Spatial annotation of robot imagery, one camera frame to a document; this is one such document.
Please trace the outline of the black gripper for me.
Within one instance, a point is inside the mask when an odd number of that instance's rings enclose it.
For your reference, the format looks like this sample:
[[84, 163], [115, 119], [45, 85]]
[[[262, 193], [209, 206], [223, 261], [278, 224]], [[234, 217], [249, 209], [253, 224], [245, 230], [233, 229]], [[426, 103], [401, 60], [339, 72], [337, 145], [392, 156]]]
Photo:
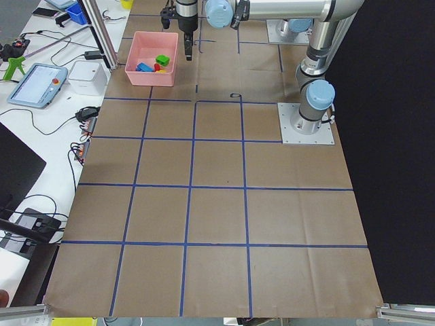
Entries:
[[198, 28], [198, 1], [176, 0], [175, 9], [179, 29], [184, 32], [184, 55], [190, 61], [194, 45], [193, 32]]

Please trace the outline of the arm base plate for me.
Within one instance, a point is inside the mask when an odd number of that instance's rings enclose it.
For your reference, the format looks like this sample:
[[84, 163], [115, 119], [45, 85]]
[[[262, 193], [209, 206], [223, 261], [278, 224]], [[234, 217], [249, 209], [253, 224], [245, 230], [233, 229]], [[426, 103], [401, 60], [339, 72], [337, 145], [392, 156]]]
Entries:
[[334, 145], [334, 136], [328, 114], [310, 122], [299, 112], [299, 103], [277, 103], [281, 141], [284, 145]]
[[311, 27], [308, 29], [308, 31], [303, 33], [290, 33], [286, 36], [281, 36], [278, 31], [277, 27], [280, 20], [267, 20], [266, 21], [266, 27], [267, 27], [267, 33], [268, 33], [268, 42], [271, 44], [278, 44], [278, 45], [294, 45], [294, 46], [306, 46], [309, 44], [309, 35], [311, 34]]

